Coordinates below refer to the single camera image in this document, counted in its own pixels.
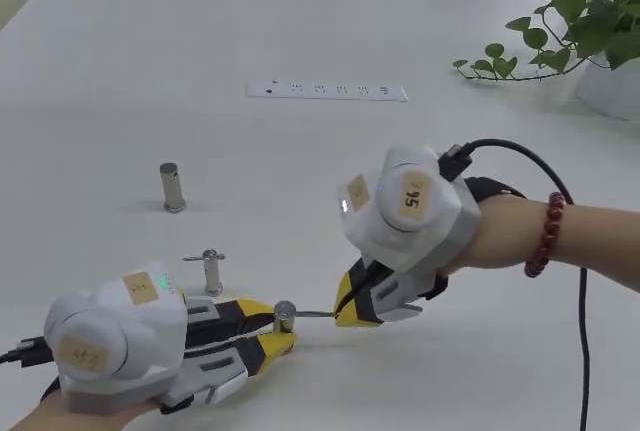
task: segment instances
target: black wrist strap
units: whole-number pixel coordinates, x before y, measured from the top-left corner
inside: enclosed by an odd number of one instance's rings
[[[50,395],[52,395],[53,393],[55,393],[56,391],[58,391],[60,389],[60,378],[56,378],[53,383],[51,383],[49,385],[49,387],[47,388],[47,390],[44,392],[44,394],[42,395],[42,398],[40,398],[40,402],[44,401],[45,399],[47,399]]]

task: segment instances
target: white pot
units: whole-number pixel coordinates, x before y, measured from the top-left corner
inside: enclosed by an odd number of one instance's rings
[[[603,59],[595,60],[603,64]],[[628,61],[615,71],[595,64],[586,66],[576,97],[590,108],[626,121],[640,121],[640,59]]]

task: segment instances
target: metal cylinder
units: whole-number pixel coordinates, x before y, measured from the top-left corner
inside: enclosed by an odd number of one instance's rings
[[[204,261],[204,278],[206,280],[204,291],[209,296],[215,297],[222,292],[219,261],[224,258],[224,254],[218,253],[215,249],[207,249],[202,253],[202,260]]]
[[[162,189],[164,190],[164,209],[172,214],[179,213],[187,203],[182,197],[178,165],[176,163],[160,165],[160,177],[162,178]]]
[[[293,333],[296,307],[291,301],[280,301],[273,307],[273,332]]]

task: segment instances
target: hand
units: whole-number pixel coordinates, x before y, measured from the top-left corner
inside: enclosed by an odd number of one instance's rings
[[[479,207],[482,221],[475,238],[441,274],[465,267],[506,268],[534,255],[545,222],[545,203],[504,194],[482,201]]]
[[[59,391],[51,394],[33,412],[10,431],[120,431],[138,416],[153,409],[157,404],[152,401],[131,406],[111,416],[90,416],[72,414],[64,409]]]

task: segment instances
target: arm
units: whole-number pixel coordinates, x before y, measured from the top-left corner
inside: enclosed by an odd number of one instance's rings
[[[89,416],[64,411],[59,392],[52,394],[38,405],[31,414],[16,424],[10,431],[121,431],[131,421],[157,408],[148,401],[133,406],[113,416]]]
[[[504,268],[530,259],[542,235],[547,204],[496,196],[480,205],[483,219],[463,266]],[[640,292],[640,213],[566,206],[554,261],[584,266]]]
[[[640,292],[640,213],[567,207],[554,259]]]

